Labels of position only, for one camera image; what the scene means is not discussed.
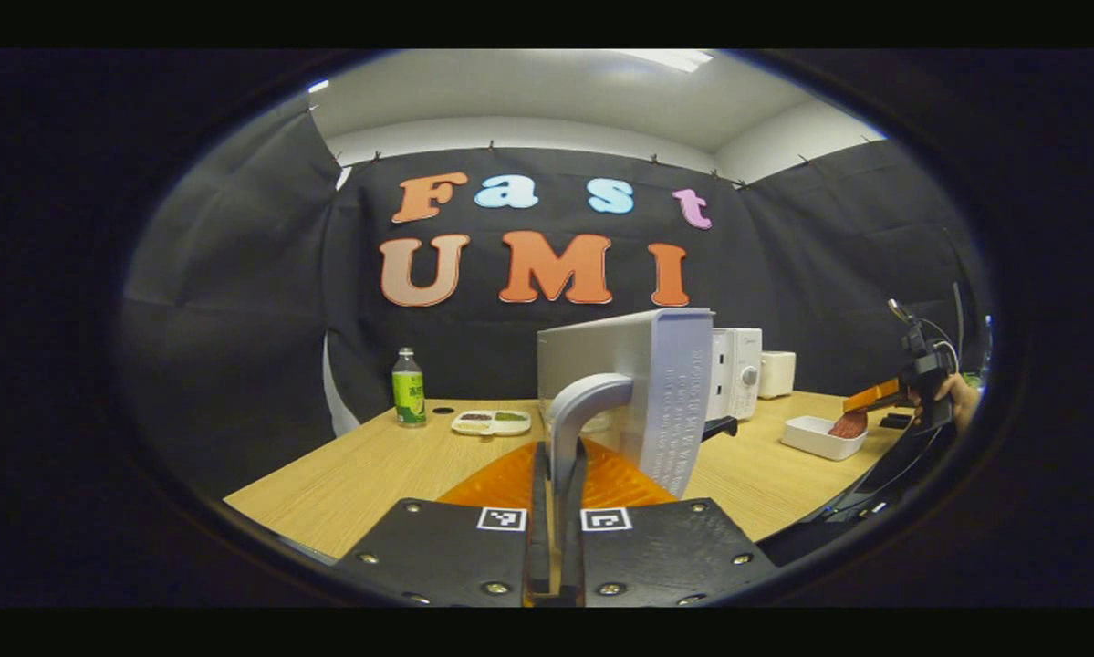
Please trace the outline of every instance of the table top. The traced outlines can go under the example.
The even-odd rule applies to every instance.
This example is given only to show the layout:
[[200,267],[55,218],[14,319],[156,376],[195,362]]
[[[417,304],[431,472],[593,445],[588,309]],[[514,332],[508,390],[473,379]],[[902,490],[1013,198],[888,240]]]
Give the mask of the table top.
[[[384,412],[353,432],[226,496],[236,511],[281,536],[330,556],[351,550],[405,496],[437,500],[456,483],[521,445],[543,441],[537,400],[426,400],[424,427],[400,427]],[[466,436],[450,423],[463,411],[528,411],[521,436]],[[750,540],[760,540],[813,512],[849,486],[894,445],[901,429],[880,427],[892,409],[869,414],[860,451],[843,461],[781,445],[784,421],[813,415],[838,420],[842,398],[795,391],[758,400],[735,436],[701,445],[684,497],[713,498]]]

